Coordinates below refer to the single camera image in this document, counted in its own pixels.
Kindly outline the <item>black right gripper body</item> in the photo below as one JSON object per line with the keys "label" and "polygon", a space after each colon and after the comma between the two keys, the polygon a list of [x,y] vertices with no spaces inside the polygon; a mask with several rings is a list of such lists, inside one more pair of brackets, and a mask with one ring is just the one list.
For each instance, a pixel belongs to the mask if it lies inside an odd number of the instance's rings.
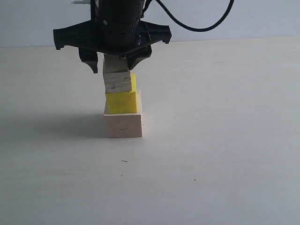
{"label": "black right gripper body", "polygon": [[142,21],[144,6],[143,0],[91,0],[90,20],[53,30],[55,47],[126,55],[159,41],[168,44],[169,26]]}

